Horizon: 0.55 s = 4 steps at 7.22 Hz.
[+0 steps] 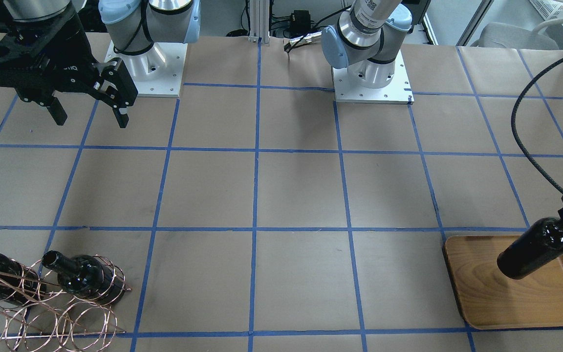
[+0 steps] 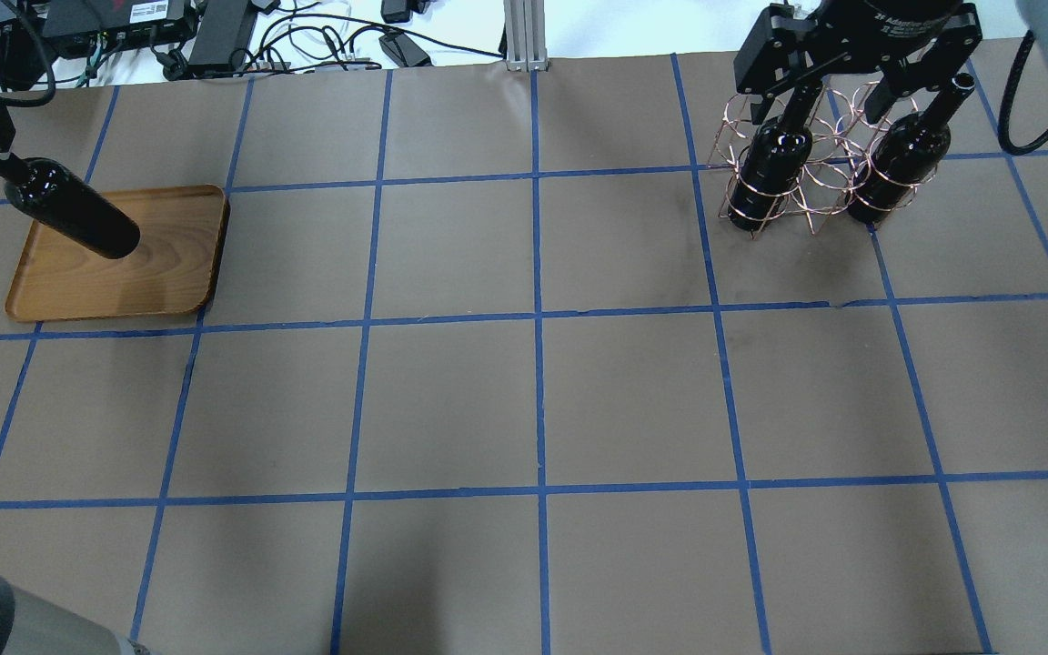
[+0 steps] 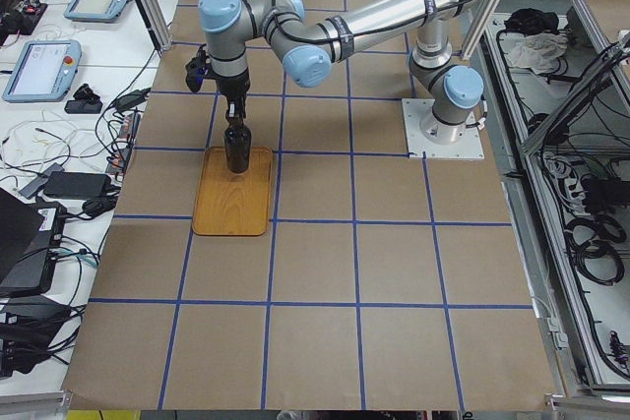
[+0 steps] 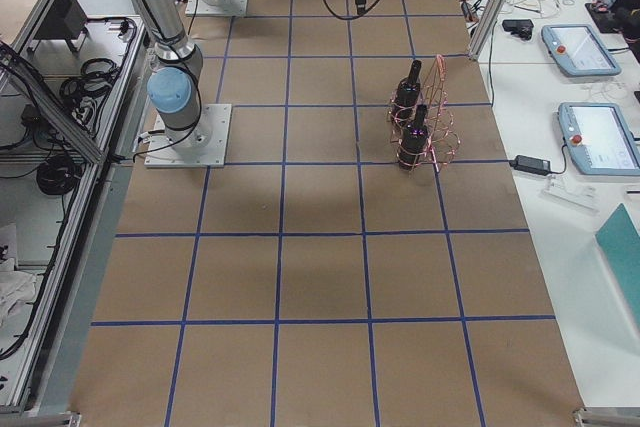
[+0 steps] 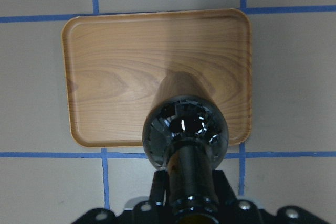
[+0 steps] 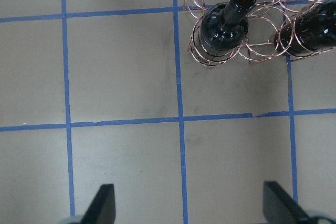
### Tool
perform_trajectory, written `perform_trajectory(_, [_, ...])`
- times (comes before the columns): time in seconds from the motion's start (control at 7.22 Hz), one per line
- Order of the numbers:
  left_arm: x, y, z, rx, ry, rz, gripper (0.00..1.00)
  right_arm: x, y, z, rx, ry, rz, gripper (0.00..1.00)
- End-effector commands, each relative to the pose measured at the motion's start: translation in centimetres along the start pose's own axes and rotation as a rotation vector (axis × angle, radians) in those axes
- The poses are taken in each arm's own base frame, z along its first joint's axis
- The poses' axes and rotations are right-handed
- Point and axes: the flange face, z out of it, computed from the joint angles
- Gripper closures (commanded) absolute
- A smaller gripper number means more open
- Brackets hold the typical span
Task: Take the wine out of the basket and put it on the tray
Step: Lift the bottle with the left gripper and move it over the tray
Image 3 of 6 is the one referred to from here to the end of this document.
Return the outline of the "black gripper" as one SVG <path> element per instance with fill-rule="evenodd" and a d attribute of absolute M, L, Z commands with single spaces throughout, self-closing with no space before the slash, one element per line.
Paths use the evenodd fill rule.
<path fill-rule="evenodd" d="M 217 89 L 226 98 L 228 103 L 225 112 L 227 120 L 234 119 L 234 104 L 239 106 L 241 119 L 246 119 L 246 95 L 250 89 L 250 76 L 248 73 L 241 73 L 237 76 L 216 78 Z"/>

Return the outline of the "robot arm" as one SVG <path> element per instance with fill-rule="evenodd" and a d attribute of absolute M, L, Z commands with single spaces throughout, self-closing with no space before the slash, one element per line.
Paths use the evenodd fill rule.
<path fill-rule="evenodd" d="M 475 70 L 452 63 L 446 24 L 477 0 L 375 0 L 315 25 L 304 22 L 301 0 L 199 0 L 206 42 L 186 66 L 186 84 L 198 91 L 205 79 L 215 81 L 234 113 L 237 127 L 245 118 L 250 77 L 248 41 L 264 38 L 300 87 L 314 88 L 331 74 L 335 63 L 409 30 L 416 44 L 409 69 L 433 96 L 422 117 L 423 134 L 445 144 L 451 132 L 461 131 L 480 103 L 483 81 Z"/>

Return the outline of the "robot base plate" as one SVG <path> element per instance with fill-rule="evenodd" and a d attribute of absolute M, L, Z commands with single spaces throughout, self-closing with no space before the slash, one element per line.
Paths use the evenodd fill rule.
<path fill-rule="evenodd" d="M 433 99 L 402 100 L 408 157 L 411 159 L 483 160 L 480 131 L 471 111 L 459 125 L 446 125 L 433 115 Z"/>

